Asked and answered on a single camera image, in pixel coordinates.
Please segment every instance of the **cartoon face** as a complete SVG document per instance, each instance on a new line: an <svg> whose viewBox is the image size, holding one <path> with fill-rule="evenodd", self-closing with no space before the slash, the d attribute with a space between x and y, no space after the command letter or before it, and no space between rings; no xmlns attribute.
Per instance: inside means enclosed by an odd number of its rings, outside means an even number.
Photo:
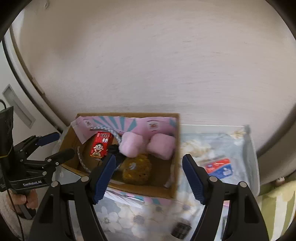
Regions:
<svg viewBox="0 0 296 241"><path fill-rule="evenodd" d="M99 143L99 144L95 145L95 147L94 147L95 152L100 153L102 150L104 150L102 144Z"/></svg>

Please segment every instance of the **pink fluffy object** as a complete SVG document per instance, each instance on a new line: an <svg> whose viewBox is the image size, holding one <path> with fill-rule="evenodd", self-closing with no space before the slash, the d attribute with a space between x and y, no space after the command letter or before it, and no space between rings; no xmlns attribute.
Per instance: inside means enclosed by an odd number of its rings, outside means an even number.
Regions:
<svg viewBox="0 0 296 241"><path fill-rule="evenodd" d="M141 135L127 131L122 135L119 151L130 158L134 158L143 150L144 139Z"/></svg>
<svg viewBox="0 0 296 241"><path fill-rule="evenodd" d="M160 159L169 160L173 155L175 147L175 137L158 133L152 136L147 145L147 151Z"/></svg>

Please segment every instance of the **wall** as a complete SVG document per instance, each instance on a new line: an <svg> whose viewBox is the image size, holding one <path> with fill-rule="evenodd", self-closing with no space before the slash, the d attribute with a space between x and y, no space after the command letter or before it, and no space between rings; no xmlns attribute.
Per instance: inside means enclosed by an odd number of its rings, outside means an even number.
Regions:
<svg viewBox="0 0 296 241"><path fill-rule="evenodd" d="M250 124L257 150L295 104L295 39L264 0L51 0L13 25L56 113L179 112Z"/></svg>

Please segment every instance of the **cardboard box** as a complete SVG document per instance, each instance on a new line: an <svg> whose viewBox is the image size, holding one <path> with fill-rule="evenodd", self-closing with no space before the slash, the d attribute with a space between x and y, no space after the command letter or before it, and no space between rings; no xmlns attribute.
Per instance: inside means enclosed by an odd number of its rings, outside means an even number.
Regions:
<svg viewBox="0 0 296 241"><path fill-rule="evenodd" d="M176 189L177 189L177 180L178 180L178 167L180 165L180 157L179 157L179 148L180 148L180 122L179 122L179 114L176 113L79 113L76 118L79 116L125 116L125 117L174 117L177 122L177 131L176 131L176 150L175 154L171 161L165 161L161 159L157 159L152 155L149 155L148 158L152 164L152 171L149 178L149 181L146 185L132 185L123 183L122 177L119 172L114 172L112 176L111 182L109 182L108 186L117 190L121 190L124 192L134 193L143 196L151 196L151 197L160 197L171 199L175 197ZM85 165L89 169L93 169L99 165L99 161L95 160L93 157L90 157L89 152L92 147L95 135L89 139L86 143L81 144L79 139L77 138L72 127L69 128L68 133L66 134L60 151L73 148L77 151L77 147L80 146L80 153L82 154L83 161ZM171 165L174 164L174 182L170 188L165 188L164 184L168 181L170 177ZM86 173L83 167L80 165L77 154L75 157L66 163L62 164L64 168L67 170L79 175L86 176Z"/></svg>

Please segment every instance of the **sleeve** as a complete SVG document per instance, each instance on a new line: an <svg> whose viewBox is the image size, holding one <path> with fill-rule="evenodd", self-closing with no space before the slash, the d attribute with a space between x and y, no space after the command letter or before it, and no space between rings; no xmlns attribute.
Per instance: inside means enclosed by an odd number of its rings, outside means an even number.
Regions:
<svg viewBox="0 0 296 241"><path fill-rule="evenodd" d="M6 194L7 192L0 193L0 213L3 219L5 220L6 224L8 225L8 227L12 231L12 233L16 237L21 239L22 235L21 235L20 225L17 220L16 214L14 213L14 211L10 209L8 203L6 202ZM30 233L33 220L26 220L20 217L20 221L22 223L24 237L25 239L27 239Z"/></svg>

